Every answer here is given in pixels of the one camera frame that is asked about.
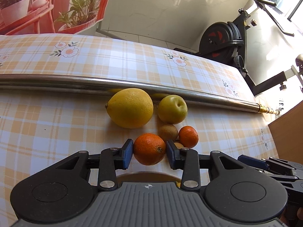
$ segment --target small orange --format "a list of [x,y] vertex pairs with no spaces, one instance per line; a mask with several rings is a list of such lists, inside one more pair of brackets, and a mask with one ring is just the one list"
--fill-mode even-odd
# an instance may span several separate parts
[[161,137],[145,133],[134,142],[134,157],[143,165],[151,166],[159,163],[166,154],[166,145]]
[[184,126],[179,130],[180,143],[185,148],[193,148],[199,141],[199,136],[196,130],[191,126]]

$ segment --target apple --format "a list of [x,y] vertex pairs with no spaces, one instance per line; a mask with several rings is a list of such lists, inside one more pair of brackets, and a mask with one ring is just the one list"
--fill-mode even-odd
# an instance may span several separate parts
[[168,124],[181,123],[187,115],[187,105],[182,97],[170,95],[164,97],[158,106],[159,118]]

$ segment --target white wall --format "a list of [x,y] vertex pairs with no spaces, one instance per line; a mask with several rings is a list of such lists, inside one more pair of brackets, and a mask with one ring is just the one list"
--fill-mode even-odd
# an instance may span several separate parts
[[205,29],[233,21],[248,0],[109,0],[103,30],[152,37],[194,50]]
[[[295,34],[295,37],[281,33],[270,17],[260,8],[251,13],[251,19],[257,21],[257,26],[247,30],[247,60],[246,68],[256,84],[288,70],[294,65],[295,58],[303,54],[303,36],[297,27],[286,17],[268,7],[285,31]],[[296,76],[285,82],[287,90],[280,91],[276,86],[264,92],[266,100],[272,108],[278,107],[279,98],[284,99],[284,111],[288,111],[303,100],[300,82]]]

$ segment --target gray ribbed panel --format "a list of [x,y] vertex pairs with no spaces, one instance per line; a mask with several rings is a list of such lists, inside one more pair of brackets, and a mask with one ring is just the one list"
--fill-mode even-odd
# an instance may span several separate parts
[[[112,192],[99,193],[91,207],[58,224],[39,225],[24,220],[13,227],[240,227],[211,212],[197,193],[178,189],[175,183],[123,183]],[[279,221],[249,225],[282,227]]]

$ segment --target white pot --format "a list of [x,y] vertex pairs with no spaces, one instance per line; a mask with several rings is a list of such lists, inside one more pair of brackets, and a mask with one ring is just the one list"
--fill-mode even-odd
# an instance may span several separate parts
[[29,0],[21,0],[6,8],[1,9],[1,16],[4,24],[7,26],[10,23],[19,20],[27,15]]

